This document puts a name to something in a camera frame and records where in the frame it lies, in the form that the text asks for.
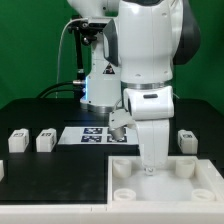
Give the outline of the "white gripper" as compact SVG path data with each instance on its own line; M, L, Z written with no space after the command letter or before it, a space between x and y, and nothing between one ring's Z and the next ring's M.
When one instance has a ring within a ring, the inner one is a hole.
M168 119L137 121L140 157L146 175L153 176L168 157L170 124Z

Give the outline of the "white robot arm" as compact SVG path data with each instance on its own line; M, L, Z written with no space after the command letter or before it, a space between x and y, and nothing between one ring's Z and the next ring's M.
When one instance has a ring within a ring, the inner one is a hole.
M92 44L81 106L107 112L116 140L134 129L143 169L152 175L168 157L173 66L187 63L200 46L189 0L67 1Z

